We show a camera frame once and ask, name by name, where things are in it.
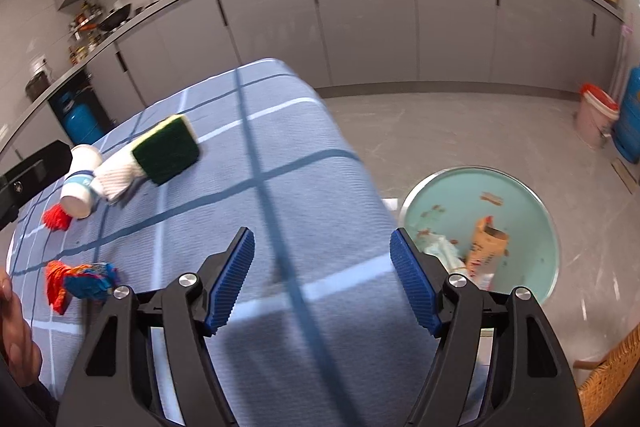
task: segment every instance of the tile floor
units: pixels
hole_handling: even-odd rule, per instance
[[[607,154],[577,137],[577,102],[401,93],[326,105],[383,198],[401,204],[428,174],[473,164],[508,172],[539,195],[561,244],[544,309],[570,363],[601,358],[640,321],[640,190],[631,195]]]

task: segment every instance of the blue checkered tablecloth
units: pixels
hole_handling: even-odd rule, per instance
[[[43,352],[41,381],[62,397],[82,342],[79,302],[63,316],[47,305],[48,261],[108,261],[148,291],[197,270],[247,226],[254,263],[229,324],[207,339],[239,425],[403,425],[437,343],[390,263],[394,220],[322,101],[265,59],[155,103],[95,145],[108,157],[175,113],[187,115],[203,155],[167,184],[101,202],[67,232],[41,225],[61,180],[21,211],[10,272]],[[161,330],[153,341],[165,414],[181,422]],[[472,394],[477,406],[481,389]]]

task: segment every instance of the red yarn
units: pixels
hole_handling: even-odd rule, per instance
[[[71,219],[71,216],[62,209],[60,203],[54,204],[42,214],[42,222],[45,227],[51,230],[67,230],[71,224]]]
[[[61,261],[50,261],[44,270],[47,300],[53,306],[53,310],[60,315],[65,314],[71,300],[63,286],[64,278],[71,270],[70,266]]]

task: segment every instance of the pink bucket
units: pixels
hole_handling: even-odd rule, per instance
[[[599,149],[611,136],[611,126],[620,117],[620,109],[618,104],[597,86],[584,84],[580,92],[582,99],[575,117],[575,130],[589,147]]]

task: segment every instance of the blue gas cylinder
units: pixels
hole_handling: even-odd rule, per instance
[[[613,143],[625,160],[640,159],[640,68],[633,68],[620,107],[620,119],[613,129]]]
[[[71,93],[65,93],[60,102],[64,105],[62,125],[75,145],[93,144],[104,136],[88,105],[72,100]]]

